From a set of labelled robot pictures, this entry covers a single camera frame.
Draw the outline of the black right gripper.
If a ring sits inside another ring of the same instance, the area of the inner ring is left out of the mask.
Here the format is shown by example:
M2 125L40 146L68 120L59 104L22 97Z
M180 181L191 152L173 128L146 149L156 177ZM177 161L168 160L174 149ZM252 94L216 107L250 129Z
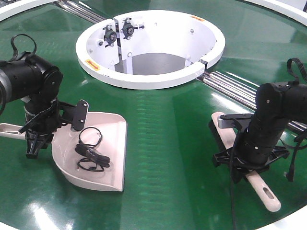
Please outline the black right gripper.
M277 146L281 131L240 132L234 148L226 149L213 155L215 167L225 164L230 172L231 180L237 184L245 176L248 169L266 170L269 164L280 158L287 158L290 152L283 146Z

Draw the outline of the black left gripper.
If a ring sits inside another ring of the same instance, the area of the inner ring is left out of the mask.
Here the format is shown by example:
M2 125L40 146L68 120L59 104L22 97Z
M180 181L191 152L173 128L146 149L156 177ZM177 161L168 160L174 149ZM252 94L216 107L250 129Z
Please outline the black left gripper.
M61 126L59 101L43 97L24 97L25 124L19 133L25 133L28 159L37 159L41 149L46 149L53 139L53 133Z

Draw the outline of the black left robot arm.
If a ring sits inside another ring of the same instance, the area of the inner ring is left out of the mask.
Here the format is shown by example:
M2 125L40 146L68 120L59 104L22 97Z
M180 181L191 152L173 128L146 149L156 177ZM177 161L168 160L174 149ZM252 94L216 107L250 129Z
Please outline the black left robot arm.
M19 132L25 134L27 158L36 159L61 126L57 95L62 79L58 67L29 52L0 63L0 110L9 102L23 100L26 123Z

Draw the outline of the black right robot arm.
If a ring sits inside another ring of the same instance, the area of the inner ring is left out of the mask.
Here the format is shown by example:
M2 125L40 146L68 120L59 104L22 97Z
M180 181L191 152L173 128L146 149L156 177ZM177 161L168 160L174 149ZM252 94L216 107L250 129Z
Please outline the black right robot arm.
M213 156L217 167L226 164L231 178L238 183L250 171L258 173L290 154L278 146L290 121L307 122L307 86L296 81L262 84L256 92L253 114L218 116L219 128L237 129L234 145Z

